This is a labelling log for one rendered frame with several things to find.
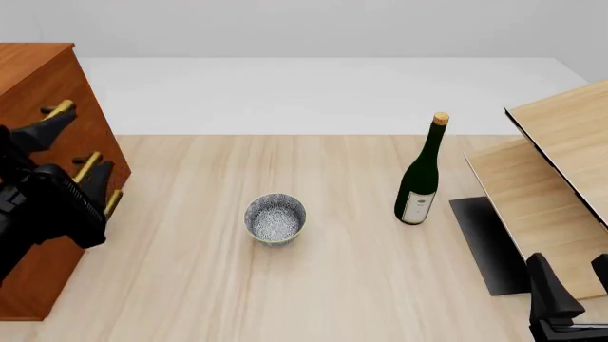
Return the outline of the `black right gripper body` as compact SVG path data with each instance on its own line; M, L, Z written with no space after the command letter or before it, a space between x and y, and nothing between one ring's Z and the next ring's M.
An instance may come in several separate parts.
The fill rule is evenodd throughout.
M570 319L530 318L534 342L608 342L608 323L576 323Z

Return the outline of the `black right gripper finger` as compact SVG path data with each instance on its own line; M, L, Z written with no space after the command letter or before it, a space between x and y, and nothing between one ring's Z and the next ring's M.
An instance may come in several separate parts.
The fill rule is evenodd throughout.
M608 286L608 253L597 256L591 264L601 285Z
M565 289L541 253L526 261L530 277L529 321L572 319L585 313L584 307Z

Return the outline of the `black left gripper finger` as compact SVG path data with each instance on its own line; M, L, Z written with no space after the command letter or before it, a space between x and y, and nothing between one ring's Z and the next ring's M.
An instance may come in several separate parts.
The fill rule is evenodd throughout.
M50 119L12 130L10 140L26 153L43 152L52 147L58 136L76 118L74 109L61 111Z
M86 178L81 181L82 190L100 211L105 209L107 187L114 165L113 161L95 164Z

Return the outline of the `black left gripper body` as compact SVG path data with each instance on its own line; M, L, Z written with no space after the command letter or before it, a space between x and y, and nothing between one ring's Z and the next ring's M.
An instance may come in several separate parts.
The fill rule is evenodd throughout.
M41 241L66 236L83 249L105 243L106 218L61 167L36 168L31 186Z

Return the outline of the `wooden drawer front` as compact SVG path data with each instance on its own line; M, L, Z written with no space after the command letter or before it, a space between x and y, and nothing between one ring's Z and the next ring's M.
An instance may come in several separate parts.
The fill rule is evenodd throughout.
M65 50L0 90L0 126L10 140L12 130L44 119L41 107L61 102L79 88L92 92L73 50Z
M68 237L33 245L0 286L0 321L43 321L85 250Z
M70 176L75 176L81 166L73 164L72 159L86 158L94 151L99 151L103 158L97 164L115 163L107 187L107 203L114 190L121 189L130 176L128 164L94 94L90 90L79 88L64 100L71 100L75 104L73 109L77 118L63 130L48 151L34 153L33 158L40 163L58 164Z

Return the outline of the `brown wooden cabinet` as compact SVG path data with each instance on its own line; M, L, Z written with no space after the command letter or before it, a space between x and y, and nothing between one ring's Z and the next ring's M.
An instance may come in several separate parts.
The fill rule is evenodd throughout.
M131 174L71 43L0 43L0 321L48 317Z

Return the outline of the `pale wooden two-tier shelf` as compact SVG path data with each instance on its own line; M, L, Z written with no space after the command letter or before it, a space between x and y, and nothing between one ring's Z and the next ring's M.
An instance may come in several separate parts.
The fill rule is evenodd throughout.
M522 259L542 253L576 299L605 296L591 261L608 253L608 80L504 113L521 138L469 167Z

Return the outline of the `dark green wine bottle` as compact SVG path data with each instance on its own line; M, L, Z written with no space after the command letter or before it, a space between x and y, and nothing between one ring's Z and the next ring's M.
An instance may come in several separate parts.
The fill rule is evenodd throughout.
M428 216L438 190L438 154L448 121L447 113L433 115L424 147L401 180L394 215L405 224L421 224Z

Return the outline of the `blue white patterned bowl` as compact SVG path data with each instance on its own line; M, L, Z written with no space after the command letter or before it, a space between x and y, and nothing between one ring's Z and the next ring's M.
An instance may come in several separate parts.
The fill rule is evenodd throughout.
M269 247L290 244L302 231L307 213L293 196L271 193L252 201L244 213L244 226L260 244Z

